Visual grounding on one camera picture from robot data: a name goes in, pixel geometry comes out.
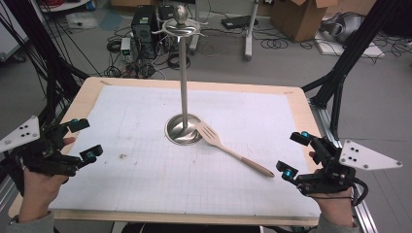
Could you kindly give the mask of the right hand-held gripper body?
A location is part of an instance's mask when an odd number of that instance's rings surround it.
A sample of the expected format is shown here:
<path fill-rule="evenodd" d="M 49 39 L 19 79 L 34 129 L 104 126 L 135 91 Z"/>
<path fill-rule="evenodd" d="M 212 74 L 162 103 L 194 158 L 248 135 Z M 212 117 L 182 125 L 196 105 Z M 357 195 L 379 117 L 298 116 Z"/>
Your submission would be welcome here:
<path fill-rule="evenodd" d="M 297 188 L 303 195 L 312 193 L 337 193 L 355 183 L 366 185 L 356 177 L 356 170 L 365 171 L 400 168 L 402 163 L 380 152 L 347 140 L 341 148 L 336 147 L 327 137 L 311 135 L 311 146 L 315 152 L 313 161 L 323 168 L 316 174 L 298 175 Z"/>

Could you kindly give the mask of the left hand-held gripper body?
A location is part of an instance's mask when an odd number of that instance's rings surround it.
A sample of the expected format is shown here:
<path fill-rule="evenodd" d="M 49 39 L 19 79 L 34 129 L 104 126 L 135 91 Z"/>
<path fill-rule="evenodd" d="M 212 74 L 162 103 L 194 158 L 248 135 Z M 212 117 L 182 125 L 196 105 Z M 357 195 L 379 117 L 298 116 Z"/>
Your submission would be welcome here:
<path fill-rule="evenodd" d="M 11 161 L 26 166 L 32 172 L 73 177 L 82 160 L 61 153 L 66 146 L 64 136 L 70 131 L 68 122 L 42 128 L 39 119 L 31 116 L 0 140 L 0 152 L 17 149 Z"/>

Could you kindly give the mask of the beige slotted spatula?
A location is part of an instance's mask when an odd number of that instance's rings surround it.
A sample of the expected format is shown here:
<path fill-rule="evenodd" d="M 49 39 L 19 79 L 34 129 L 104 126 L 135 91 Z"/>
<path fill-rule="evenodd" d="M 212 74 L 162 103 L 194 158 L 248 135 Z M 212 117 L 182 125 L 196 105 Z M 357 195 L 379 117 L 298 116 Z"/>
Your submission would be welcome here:
<path fill-rule="evenodd" d="M 222 142 L 221 139 L 218 135 L 218 133 L 207 123 L 204 121 L 200 121 L 195 125 L 195 129 L 199 132 L 199 134 L 202 136 L 202 138 L 209 144 L 212 145 L 216 148 L 219 148 L 220 150 L 226 152 L 227 154 L 233 156 L 243 164 L 247 165 L 251 169 L 257 171 L 258 173 L 262 174 L 265 177 L 268 178 L 274 178 L 275 175 L 273 172 L 271 172 L 269 169 L 263 167 L 262 165 L 254 162 L 253 160 L 244 157 L 243 155 L 240 155 L 236 153 L 233 150 L 230 150 L 226 148 Z"/>

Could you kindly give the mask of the steel utensil stand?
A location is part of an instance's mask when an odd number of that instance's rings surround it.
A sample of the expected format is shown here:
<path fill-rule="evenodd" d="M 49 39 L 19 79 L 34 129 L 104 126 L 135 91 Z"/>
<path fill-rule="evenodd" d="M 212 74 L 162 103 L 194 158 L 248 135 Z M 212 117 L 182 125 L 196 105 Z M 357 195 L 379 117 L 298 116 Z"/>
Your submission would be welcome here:
<path fill-rule="evenodd" d="M 200 23 L 188 18 L 188 10 L 183 5 L 178 5 L 173 10 L 171 19 L 163 22 L 161 29 L 156 34 L 165 33 L 177 39 L 179 47 L 179 71 L 181 109 L 179 115 L 172 116 L 165 125 L 166 138 L 175 145 L 189 146 L 197 143 L 201 135 L 195 128 L 200 122 L 198 116 L 189 113 L 188 108 L 188 79 L 187 79 L 187 38 L 200 34 Z"/>

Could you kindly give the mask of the person's right hand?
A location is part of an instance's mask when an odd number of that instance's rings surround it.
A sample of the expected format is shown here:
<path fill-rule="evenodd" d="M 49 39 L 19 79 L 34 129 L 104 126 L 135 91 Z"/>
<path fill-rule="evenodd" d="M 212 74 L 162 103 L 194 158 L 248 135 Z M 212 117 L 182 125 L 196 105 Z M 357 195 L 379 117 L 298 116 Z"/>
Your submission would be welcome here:
<path fill-rule="evenodd" d="M 343 227 L 354 226 L 350 187 L 337 193 L 313 193 L 311 197 L 319 205 L 325 220 Z"/>

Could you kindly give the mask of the person's left hand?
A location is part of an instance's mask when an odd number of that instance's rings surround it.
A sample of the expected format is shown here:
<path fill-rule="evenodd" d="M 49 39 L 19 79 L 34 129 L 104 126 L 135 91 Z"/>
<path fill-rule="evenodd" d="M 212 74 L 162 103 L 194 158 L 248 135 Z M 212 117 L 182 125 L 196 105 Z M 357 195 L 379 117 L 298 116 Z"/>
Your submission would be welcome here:
<path fill-rule="evenodd" d="M 60 187 L 68 181 L 63 175 L 44 175 L 23 169 L 24 194 L 18 222 L 27 223 L 49 214 L 49 205 L 57 197 Z"/>

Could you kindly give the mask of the white grid mat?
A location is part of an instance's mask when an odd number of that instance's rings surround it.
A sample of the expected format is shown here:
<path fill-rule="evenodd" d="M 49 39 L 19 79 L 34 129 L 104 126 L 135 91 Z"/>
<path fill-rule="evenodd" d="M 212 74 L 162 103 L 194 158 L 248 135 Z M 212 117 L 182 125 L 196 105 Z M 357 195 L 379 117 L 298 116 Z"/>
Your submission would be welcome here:
<path fill-rule="evenodd" d="M 189 112 L 224 146 L 270 171 L 284 161 L 307 172 L 285 93 L 193 89 Z M 166 121 L 181 110 L 175 88 L 106 85 L 71 148 L 103 153 L 64 184 L 52 207 L 163 214 L 315 217 L 318 205 L 280 176 L 267 178 L 200 140 L 172 143 Z"/>

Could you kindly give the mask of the clear plastic bag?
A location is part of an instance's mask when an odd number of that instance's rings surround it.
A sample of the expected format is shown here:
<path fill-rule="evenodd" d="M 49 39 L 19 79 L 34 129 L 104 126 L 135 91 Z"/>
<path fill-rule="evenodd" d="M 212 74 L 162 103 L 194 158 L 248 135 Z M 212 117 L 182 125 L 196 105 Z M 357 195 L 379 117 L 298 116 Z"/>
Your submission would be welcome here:
<path fill-rule="evenodd" d="M 65 18 L 72 29 L 92 29 L 97 26 L 97 20 L 91 13 L 74 13 Z"/>

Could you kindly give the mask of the white flat board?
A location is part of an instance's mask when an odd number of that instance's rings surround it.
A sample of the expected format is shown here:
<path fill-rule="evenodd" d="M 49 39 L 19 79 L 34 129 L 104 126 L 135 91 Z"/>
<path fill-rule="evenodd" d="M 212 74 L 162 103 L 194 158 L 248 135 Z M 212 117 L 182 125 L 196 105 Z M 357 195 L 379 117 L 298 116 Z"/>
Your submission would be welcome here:
<path fill-rule="evenodd" d="M 338 43 L 325 32 L 318 32 L 314 41 L 322 55 L 340 56 L 345 50 L 343 44 Z M 383 58 L 384 56 L 385 54 L 374 43 L 370 43 L 362 54 L 362 57 L 367 58 Z"/>

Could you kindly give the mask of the white metal stand leg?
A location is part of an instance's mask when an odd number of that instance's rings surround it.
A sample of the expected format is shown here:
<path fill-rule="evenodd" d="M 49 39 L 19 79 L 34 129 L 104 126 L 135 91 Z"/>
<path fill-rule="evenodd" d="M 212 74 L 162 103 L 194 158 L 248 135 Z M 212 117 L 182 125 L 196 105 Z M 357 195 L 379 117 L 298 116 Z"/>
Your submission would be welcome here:
<path fill-rule="evenodd" d="M 199 21 L 199 15 L 200 15 L 200 8 L 199 5 L 197 3 L 197 0 L 193 0 L 194 1 L 194 19 L 196 21 Z M 199 40 L 199 36 L 198 35 L 193 35 L 190 45 L 189 45 L 189 51 L 191 54 L 194 54 L 196 49 L 197 49 L 197 44 L 198 44 L 198 40 Z"/>
<path fill-rule="evenodd" d="M 253 55 L 253 29 L 254 29 L 257 13 L 258 13 L 258 0 L 253 0 L 253 7 L 251 10 L 251 14 L 249 16 L 249 25 L 247 27 L 247 32 L 245 35 L 244 58 L 247 61 L 250 61 Z"/>

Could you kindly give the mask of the brown cardboard box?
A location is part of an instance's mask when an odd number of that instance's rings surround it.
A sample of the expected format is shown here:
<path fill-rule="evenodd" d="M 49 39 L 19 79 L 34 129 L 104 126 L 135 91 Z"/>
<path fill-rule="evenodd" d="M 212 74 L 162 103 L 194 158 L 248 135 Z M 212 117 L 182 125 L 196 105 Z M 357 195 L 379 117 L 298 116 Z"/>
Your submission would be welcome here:
<path fill-rule="evenodd" d="M 339 0 L 274 0 L 270 21 L 294 42 L 311 40 L 319 30 L 328 7 Z"/>

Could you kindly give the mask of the grey rounded device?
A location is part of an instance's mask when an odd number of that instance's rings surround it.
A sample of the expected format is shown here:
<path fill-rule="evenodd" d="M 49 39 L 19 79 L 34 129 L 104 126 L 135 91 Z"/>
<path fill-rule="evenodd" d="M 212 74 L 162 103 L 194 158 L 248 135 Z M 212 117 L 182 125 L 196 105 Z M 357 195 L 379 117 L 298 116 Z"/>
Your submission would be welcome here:
<path fill-rule="evenodd" d="M 321 22 L 320 31 L 326 32 L 338 43 L 346 45 L 361 27 L 364 17 L 357 13 L 337 13 Z"/>

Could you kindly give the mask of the flat black device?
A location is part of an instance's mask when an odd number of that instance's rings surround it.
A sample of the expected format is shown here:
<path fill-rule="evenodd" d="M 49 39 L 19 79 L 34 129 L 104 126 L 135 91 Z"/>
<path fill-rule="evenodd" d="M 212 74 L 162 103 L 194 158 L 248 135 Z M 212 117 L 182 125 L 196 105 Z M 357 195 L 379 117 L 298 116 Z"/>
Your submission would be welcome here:
<path fill-rule="evenodd" d="M 236 28 L 249 28 L 251 19 L 251 16 L 224 18 L 221 20 L 221 24 L 227 30 Z"/>

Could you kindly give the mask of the aluminium rail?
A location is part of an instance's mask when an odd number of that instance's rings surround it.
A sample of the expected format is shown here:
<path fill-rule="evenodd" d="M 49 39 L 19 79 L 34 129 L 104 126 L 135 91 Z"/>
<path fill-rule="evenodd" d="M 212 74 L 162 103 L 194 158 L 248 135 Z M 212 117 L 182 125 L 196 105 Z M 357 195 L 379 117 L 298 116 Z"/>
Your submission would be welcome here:
<path fill-rule="evenodd" d="M 327 136 L 328 139 L 332 141 L 335 146 L 341 148 L 341 141 L 336 140 L 331 130 L 329 129 L 331 117 L 328 111 L 325 109 L 320 109 L 313 104 L 309 104 L 309 107 L 312 111 L 312 114 L 315 118 L 321 135 Z M 356 224 L 360 227 L 360 233 L 379 233 L 365 201 L 362 201 L 360 204 L 354 207 L 353 212 L 355 215 L 354 220 Z"/>
<path fill-rule="evenodd" d="M 8 210 L 17 194 L 16 185 L 9 177 L 0 183 L 0 214 Z"/>

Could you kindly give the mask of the black metal frame strut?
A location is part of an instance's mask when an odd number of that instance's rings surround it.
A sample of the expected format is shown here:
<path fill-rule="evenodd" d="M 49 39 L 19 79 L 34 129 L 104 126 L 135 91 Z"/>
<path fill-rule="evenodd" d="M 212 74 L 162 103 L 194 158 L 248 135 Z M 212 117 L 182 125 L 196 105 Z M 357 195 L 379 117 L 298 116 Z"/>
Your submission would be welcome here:
<path fill-rule="evenodd" d="M 329 129 L 336 140 L 339 139 L 338 125 L 344 82 L 365 49 L 402 2 L 403 0 L 376 0 L 333 68 L 323 77 L 301 88 L 304 92 L 319 88 L 317 94 L 310 98 L 310 103 L 320 109 L 326 109 L 328 101 L 333 98 Z"/>
<path fill-rule="evenodd" d="M 57 108 L 60 107 L 63 113 L 68 110 L 80 91 L 81 85 L 76 81 L 76 78 L 85 81 L 88 74 L 63 58 L 44 24 L 38 18 L 30 0 L 0 0 L 0 9 L 3 7 L 9 9 L 37 51 L 34 54 L 33 50 L 22 41 L 22 37 L 14 29 L 11 21 L 0 14 L 0 23 L 28 55 L 38 78 L 46 82 L 44 88 L 46 107 L 40 113 L 40 122 L 42 125 L 60 122 L 62 114 L 56 112 Z"/>

